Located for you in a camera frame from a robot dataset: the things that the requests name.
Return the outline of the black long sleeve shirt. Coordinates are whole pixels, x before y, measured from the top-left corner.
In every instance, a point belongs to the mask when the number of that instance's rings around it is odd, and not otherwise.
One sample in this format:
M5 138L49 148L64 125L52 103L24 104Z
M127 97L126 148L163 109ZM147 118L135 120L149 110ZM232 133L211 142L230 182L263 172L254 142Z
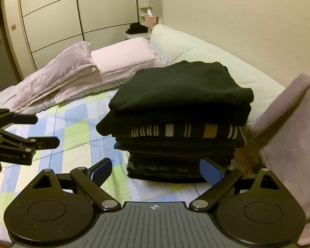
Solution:
M219 62L182 61L137 71L109 102L97 124L102 136L139 125L246 125L254 93L239 86Z

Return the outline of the stack of folded dark clothes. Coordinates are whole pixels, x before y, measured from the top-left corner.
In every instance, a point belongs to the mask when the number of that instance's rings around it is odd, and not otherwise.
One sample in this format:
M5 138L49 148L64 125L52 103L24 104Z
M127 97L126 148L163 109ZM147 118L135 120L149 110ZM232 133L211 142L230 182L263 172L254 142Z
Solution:
M135 126L113 137L115 149L129 153L130 178L171 183L203 182L202 159L228 167L236 149L246 145L240 127L228 124Z

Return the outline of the white striped pillow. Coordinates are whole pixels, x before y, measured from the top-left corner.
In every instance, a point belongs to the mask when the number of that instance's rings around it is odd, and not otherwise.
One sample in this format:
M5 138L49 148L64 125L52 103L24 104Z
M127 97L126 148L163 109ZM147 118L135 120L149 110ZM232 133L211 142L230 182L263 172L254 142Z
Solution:
M33 103L31 103L31 105L19 108L13 107L13 104L17 101L18 87L10 86L0 92L0 109L9 109L23 114L35 114L49 109L59 103L117 88L127 83L130 79L131 77L122 77L117 80L109 80L105 82L101 82L99 80L96 82L88 80L73 81L59 90L49 93L43 98L37 98Z

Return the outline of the wooden door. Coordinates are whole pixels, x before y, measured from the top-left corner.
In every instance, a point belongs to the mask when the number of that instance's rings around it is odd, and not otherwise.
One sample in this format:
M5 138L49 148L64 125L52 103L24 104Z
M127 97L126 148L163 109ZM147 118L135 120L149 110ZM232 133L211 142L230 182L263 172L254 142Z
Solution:
M0 0L0 91L22 81L23 74L9 35L4 0Z

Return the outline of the checkered bed sheet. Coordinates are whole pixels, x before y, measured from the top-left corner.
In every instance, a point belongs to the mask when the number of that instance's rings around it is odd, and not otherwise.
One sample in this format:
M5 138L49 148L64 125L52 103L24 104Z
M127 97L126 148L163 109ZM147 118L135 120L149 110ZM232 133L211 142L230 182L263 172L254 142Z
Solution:
M111 136L100 136L96 124L109 111L109 101L115 91L106 91L63 103L37 114L35 125L11 125L6 130L21 137L56 136L56 149L37 151L30 166L2 164L0 172L0 243L10 239L4 226L4 211L11 201L43 169L68 173L72 169L90 167L101 159L112 160L111 176L101 186L121 204L125 201L185 201L190 203L209 189L207 183L169 184L130 179L126 166L129 153L114 149Z

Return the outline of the pink towel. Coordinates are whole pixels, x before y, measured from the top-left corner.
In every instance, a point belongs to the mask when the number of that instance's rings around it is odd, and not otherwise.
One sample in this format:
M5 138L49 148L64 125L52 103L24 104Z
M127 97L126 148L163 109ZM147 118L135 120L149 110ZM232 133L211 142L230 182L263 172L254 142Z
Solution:
M310 74L299 74L248 131L264 166L302 206L306 226L298 241L310 245Z

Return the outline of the pink folded duvet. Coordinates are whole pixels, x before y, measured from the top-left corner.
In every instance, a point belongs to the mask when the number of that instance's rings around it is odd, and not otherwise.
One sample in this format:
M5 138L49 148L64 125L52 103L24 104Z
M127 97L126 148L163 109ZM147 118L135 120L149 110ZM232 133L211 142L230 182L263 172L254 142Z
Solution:
M71 45L17 84L9 109L24 111L48 95L61 103L92 88L110 89L113 84L129 80L140 69L168 65L160 49L141 37L94 51L89 46L85 41Z

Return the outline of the white wardrobe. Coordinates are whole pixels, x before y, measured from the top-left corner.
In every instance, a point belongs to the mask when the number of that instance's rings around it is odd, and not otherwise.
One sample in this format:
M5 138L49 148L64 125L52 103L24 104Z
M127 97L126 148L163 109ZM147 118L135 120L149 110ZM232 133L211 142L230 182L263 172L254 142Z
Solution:
M31 70L85 40L96 50L125 40L138 21L137 0L17 0Z

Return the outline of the white upholstered headboard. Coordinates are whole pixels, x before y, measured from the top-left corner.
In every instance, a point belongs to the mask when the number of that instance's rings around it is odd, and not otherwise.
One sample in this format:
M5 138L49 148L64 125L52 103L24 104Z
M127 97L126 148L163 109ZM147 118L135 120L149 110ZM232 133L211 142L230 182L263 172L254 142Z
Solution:
M253 124L284 90L280 83L240 58L182 31L158 24L152 30L150 41L162 50L170 64L202 61L219 62L226 66L239 86L253 90L254 101L251 103L248 126Z

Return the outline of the pink tissue box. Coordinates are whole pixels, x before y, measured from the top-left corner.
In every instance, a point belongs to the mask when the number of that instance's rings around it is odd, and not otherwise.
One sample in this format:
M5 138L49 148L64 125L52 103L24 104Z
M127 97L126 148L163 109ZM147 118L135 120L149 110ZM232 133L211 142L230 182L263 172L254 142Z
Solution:
M144 25L149 28L153 28L158 23L158 16L146 16L144 17Z

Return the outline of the white bedside shelf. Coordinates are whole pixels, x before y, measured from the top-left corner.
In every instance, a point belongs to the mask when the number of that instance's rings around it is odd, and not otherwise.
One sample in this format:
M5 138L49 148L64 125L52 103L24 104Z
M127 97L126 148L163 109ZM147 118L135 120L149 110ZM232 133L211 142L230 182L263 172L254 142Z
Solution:
M152 6L149 5L148 0L138 0L139 20L137 23L130 24L128 29L124 32L124 36L126 39L132 39L137 37L150 39L152 28L146 27L145 17L148 16L148 10L151 8Z

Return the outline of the oval wall mirror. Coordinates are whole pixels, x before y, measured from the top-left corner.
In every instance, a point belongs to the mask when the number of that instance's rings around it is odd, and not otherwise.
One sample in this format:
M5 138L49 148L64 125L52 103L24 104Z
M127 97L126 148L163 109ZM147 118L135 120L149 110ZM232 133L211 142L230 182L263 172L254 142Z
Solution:
M161 0L148 0L149 9L153 16L160 17L162 12Z

